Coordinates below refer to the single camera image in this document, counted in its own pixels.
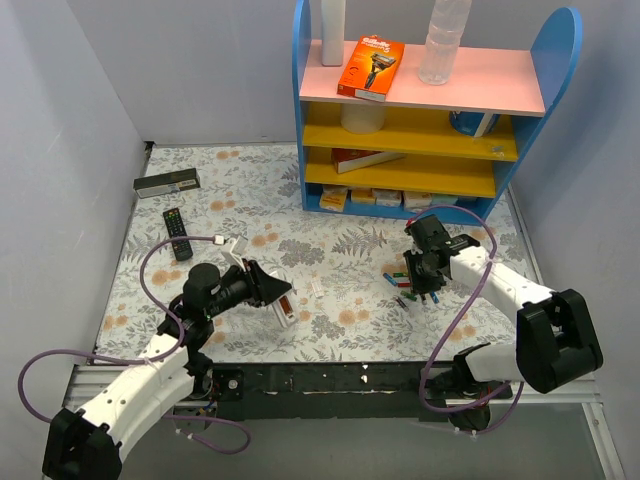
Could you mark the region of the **white remote control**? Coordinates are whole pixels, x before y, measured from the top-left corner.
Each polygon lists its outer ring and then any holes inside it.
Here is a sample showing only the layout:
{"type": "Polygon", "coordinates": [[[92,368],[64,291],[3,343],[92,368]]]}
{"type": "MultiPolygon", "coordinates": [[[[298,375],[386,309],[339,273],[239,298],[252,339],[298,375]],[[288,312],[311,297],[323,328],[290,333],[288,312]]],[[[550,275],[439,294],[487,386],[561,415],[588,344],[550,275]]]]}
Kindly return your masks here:
{"type": "MultiPolygon", "coordinates": [[[[280,280],[289,282],[286,279],[286,276],[282,274],[279,270],[274,270],[269,275],[272,275],[280,280]]],[[[291,327],[297,321],[297,313],[292,301],[292,290],[293,290],[293,287],[288,294],[286,294],[285,296],[281,297],[278,301],[271,304],[273,307],[274,313],[278,319],[278,322],[283,329],[287,329],[291,327]]]]}

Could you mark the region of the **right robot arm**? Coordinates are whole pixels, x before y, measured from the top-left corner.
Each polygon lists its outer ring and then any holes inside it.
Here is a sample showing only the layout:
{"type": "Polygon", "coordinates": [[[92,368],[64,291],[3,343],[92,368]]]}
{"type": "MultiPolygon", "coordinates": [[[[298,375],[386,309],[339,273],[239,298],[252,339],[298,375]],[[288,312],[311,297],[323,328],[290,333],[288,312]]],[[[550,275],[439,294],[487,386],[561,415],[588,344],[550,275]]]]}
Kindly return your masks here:
{"type": "Polygon", "coordinates": [[[489,382],[524,382],[539,393],[599,370],[603,353],[584,297],[554,291],[501,263],[473,237],[451,236],[434,215],[408,222],[414,242],[405,251],[412,292],[425,296],[452,280],[478,291],[515,327],[511,344],[484,343],[455,355],[452,367],[431,380],[475,397],[489,382]]]}

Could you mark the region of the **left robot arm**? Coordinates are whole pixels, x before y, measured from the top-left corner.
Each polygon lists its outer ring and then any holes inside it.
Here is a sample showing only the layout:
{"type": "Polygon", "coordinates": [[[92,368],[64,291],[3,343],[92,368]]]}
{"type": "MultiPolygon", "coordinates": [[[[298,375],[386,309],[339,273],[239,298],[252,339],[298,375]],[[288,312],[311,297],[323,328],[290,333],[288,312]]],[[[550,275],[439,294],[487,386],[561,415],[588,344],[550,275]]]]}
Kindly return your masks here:
{"type": "Polygon", "coordinates": [[[238,305],[280,305],[292,286],[254,260],[226,273],[210,263],[191,268],[157,333],[136,362],[76,411],[51,421],[43,473],[51,479],[116,479],[133,447],[180,400],[205,398],[213,363],[201,347],[214,318],[238,305]]]}

